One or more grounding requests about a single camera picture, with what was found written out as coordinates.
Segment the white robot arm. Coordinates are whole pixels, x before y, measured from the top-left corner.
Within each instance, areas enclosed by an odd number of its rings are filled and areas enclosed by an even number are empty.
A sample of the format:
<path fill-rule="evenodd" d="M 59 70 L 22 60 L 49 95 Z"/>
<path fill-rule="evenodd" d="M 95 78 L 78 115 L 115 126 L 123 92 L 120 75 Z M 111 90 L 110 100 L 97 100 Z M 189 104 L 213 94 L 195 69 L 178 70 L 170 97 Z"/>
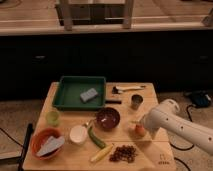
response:
<path fill-rule="evenodd" d="M 213 129 L 187 121 L 179 116 L 180 107 L 173 99 L 166 99 L 151 108 L 139 121 L 150 133 L 164 128 L 213 155 Z"/>

